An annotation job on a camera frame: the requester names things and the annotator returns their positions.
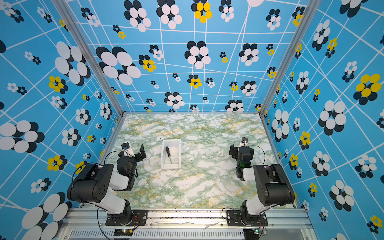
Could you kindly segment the black handled screwdriver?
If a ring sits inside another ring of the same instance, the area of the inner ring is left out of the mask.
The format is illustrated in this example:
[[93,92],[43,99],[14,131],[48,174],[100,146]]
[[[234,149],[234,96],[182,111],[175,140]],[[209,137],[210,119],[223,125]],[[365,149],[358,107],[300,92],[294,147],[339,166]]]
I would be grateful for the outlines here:
[[168,159],[169,159],[169,164],[172,164],[172,158],[171,158],[171,151],[170,151],[170,148],[168,146],[166,146],[166,153],[167,153],[167,156],[168,156]]

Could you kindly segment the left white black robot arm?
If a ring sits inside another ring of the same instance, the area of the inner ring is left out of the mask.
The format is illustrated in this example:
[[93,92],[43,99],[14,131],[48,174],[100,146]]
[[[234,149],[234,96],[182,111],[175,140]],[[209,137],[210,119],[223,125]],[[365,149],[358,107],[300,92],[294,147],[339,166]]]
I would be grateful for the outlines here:
[[71,180],[67,198],[78,203],[87,203],[106,211],[110,218],[132,219],[133,212],[129,201],[116,196],[113,192],[131,191],[138,177],[137,165],[147,157],[141,145],[134,153],[129,143],[122,144],[114,164],[87,164]]

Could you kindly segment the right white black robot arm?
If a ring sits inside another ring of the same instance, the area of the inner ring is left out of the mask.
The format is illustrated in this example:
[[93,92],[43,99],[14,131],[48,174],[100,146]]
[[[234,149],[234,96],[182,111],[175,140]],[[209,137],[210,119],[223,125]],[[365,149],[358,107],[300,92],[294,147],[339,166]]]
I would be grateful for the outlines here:
[[230,146],[229,155],[236,160],[236,175],[244,182],[254,182],[257,194],[242,203],[241,222],[252,226],[265,218],[265,212],[276,206],[285,206],[295,201],[293,187],[279,164],[251,165],[254,149],[243,144]]

